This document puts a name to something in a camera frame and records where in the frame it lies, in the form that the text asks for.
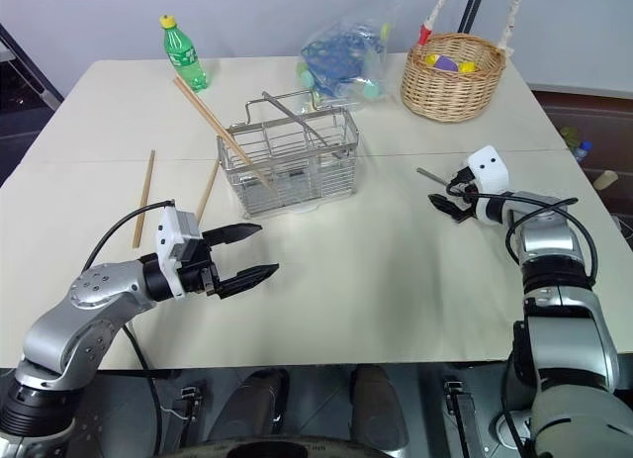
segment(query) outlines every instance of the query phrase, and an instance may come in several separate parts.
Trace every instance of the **green plastic bottle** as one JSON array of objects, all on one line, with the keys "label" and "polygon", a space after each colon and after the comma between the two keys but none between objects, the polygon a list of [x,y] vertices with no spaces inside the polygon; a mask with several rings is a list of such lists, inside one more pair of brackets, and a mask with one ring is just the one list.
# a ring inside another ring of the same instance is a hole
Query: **green plastic bottle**
[{"label": "green plastic bottle", "polygon": [[200,66],[196,49],[187,35],[178,29],[174,17],[161,16],[160,26],[165,30],[165,52],[178,74],[196,92],[209,87],[207,74]]}]

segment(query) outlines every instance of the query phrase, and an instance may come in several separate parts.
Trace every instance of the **wooden chopstick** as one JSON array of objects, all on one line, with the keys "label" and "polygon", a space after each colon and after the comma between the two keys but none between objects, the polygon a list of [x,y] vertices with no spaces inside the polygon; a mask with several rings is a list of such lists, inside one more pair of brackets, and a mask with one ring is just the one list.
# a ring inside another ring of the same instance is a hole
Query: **wooden chopstick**
[{"label": "wooden chopstick", "polygon": [[[244,164],[249,166],[253,165],[253,160],[248,157],[248,155],[241,149],[241,146],[235,142],[233,136],[222,126],[222,124],[218,121],[214,113],[211,111],[207,105],[196,95],[196,93],[191,90],[191,88],[182,80],[180,77],[176,77],[174,79],[174,84],[180,89],[180,91],[184,94],[185,97],[191,102],[191,104],[198,110],[200,115],[211,125],[216,133],[223,138],[225,143],[239,156],[239,159]],[[272,185],[268,182],[266,177],[260,173],[258,170],[253,169],[253,173],[255,176],[259,178],[264,186],[270,189],[273,192],[276,192]]]},{"label": "wooden chopstick", "polygon": [[[151,172],[154,169],[154,157],[156,156],[156,150],[153,149],[149,154],[149,160],[147,161],[147,169],[145,170],[145,181],[142,184],[142,193],[140,195],[139,207],[144,208],[147,206],[147,197],[149,196],[149,185],[151,184]],[[140,246],[140,236],[142,235],[142,225],[145,222],[145,213],[140,213],[136,218],[135,236],[132,240],[132,248],[138,248]]]},{"label": "wooden chopstick", "polygon": [[209,180],[207,181],[207,186],[205,187],[205,191],[202,194],[202,198],[200,198],[198,209],[196,210],[196,221],[198,221],[198,224],[200,223],[202,214],[205,213],[205,208],[207,207],[207,201],[209,200],[211,189],[214,187],[214,181],[216,181],[216,174],[218,174],[219,167],[220,167],[220,160],[217,159],[216,163],[214,164],[214,169],[211,171],[211,175],[209,176]]}]

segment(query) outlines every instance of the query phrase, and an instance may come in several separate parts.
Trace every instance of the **wicker basket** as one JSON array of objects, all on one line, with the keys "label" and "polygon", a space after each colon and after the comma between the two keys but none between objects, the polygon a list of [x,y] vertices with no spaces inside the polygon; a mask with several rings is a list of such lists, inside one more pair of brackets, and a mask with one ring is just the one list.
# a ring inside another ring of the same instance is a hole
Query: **wicker basket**
[{"label": "wicker basket", "polygon": [[[407,56],[402,97],[415,114],[438,122],[462,122],[477,117],[491,101],[505,68],[507,41],[513,29],[520,0],[512,0],[501,42],[494,46],[476,36],[445,33],[428,40],[433,21],[445,0],[440,0],[422,26],[420,42]],[[454,62],[467,60],[477,65],[475,72],[454,72],[431,67],[424,58],[443,54]]]}]

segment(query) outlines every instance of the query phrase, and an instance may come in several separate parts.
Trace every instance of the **basket handle with ribbon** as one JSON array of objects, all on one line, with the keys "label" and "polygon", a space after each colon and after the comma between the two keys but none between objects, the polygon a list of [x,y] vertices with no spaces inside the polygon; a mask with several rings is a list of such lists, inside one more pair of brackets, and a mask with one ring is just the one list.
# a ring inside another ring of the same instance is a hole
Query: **basket handle with ribbon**
[{"label": "basket handle with ribbon", "polygon": [[[433,25],[435,24],[435,20],[437,19],[437,15],[440,10],[446,3],[446,0],[438,0],[435,8],[431,14],[426,18],[424,23],[422,24],[419,32],[419,40],[417,44],[423,46],[428,41],[428,38],[431,36],[433,32]],[[516,13],[518,12],[518,7],[521,4],[521,0],[512,0],[510,3],[509,12],[507,14],[507,19],[505,21],[505,28],[503,28],[503,32],[501,33],[501,38],[497,44],[497,48],[503,50],[507,56],[511,56],[513,50],[507,46],[507,43],[512,36],[512,31],[514,30],[514,22],[516,20]]]}]

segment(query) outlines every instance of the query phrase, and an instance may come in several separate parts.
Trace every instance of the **table surface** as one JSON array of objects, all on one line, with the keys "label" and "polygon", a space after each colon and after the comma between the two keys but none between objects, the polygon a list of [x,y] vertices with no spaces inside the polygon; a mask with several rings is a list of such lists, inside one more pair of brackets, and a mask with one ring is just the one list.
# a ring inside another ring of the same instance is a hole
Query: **table surface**
[{"label": "table surface", "polygon": [[[390,59],[395,88],[403,61],[401,54]],[[297,89],[294,63],[214,61],[213,86],[201,95],[225,125],[238,122],[243,102],[262,88]],[[172,78],[162,60],[95,63],[0,189],[1,367],[15,365],[29,326],[63,298],[103,232],[137,206],[152,148],[149,201],[174,198],[179,209],[196,209],[215,135]],[[396,96],[353,117],[363,136],[357,193],[312,212],[256,220],[262,232],[214,248],[223,278],[259,263],[281,268],[235,297],[192,295],[136,317],[152,367],[505,358],[512,323],[522,318],[522,287],[503,229],[454,224],[427,200],[442,188],[415,172],[423,166],[449,177],[488,143],[514,189],[581,199],[572,213],[597,244],[595,290],[616,347],[633,350],[633,254],[511,63],[473,121],[437,124],[411,114]],[[242,212],[219,175],[201,229],[240,222]],[[98,261],[153,251],[158,218],[148,213],[140,249],[131,248],[130,223]],[[119,334],[102,368],[137,367]]]}]

